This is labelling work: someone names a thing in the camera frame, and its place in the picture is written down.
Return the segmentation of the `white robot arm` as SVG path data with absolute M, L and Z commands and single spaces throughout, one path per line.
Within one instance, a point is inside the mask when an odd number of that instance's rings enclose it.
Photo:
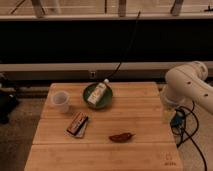
M 176 107 L 186 98 L 213 114 L 213 87 L 205 82 L 207 66 L 200 61 L 176 66 L 165 74 L 166 85 L 160 97 L 168 107 Z

